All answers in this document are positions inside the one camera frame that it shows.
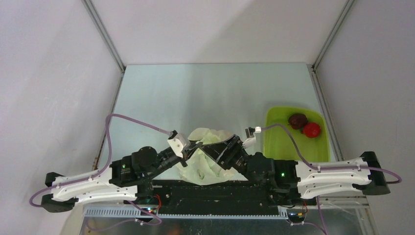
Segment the pale green plastic bag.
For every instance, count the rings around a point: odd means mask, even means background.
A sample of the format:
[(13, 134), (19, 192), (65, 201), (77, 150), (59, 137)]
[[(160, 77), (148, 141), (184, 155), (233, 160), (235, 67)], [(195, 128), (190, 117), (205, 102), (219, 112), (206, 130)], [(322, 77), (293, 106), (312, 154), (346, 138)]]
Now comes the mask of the pale green plastic bag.
[[(208, 128), (196, 128), (188, 139), (202, 142), (203, 144), (218, 143), (232, 136), (226, 130), (214, 130)], [(197, 149), (186, 161), (187, 166), (177, 164), (180, 179), (199, 186), (213, 185), (231, 180), (237, 171), (234, 168), (224, 170), (202, 150)]]

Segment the red fake fruit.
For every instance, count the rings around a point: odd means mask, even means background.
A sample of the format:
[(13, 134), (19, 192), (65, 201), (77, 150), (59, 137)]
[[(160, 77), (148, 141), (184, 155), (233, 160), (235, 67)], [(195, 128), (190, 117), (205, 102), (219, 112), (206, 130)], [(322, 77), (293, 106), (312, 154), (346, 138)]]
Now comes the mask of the red fake fruit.
[(307, 123), (302, 130), (302, 133), (308, 138), (316, 138), (321, 133), (321, 127), (315, 122)]

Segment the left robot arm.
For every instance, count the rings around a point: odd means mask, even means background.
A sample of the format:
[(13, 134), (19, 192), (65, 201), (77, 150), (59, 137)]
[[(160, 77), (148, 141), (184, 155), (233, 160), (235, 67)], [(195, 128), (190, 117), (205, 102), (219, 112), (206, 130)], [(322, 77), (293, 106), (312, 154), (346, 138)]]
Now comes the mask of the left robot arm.
[(131, 201), (150, 204), (155, 197), (153, 179), (172, 168), (185, 164), (201, 146), (191, 142), (178, 157), (171, 147), (161, 152), (145, 146), (129, 156), (113, 161), (100, 175), (95, 171), (86, 176), (65, 177), (55, 172), (46, 175), (49, 194), (42, 196), (40, 206), (48, 212), (67, 212), (78, 204), (106, 201)]

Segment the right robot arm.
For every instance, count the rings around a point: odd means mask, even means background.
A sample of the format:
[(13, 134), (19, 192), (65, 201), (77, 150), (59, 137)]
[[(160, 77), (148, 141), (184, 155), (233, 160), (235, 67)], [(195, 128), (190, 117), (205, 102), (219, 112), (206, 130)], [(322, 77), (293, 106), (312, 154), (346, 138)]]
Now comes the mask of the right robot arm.
[(342, 191), (360, 191), (370, 196), (391, 192), (385, 171), (372, 151), (341, 162), (274, 160), (261, 152), (248, 154), (236, 135), (219, 143), (204, 144), (200, 150), (223, 169), (234, 168), (248, 181), (268, 188), (292, 205)]

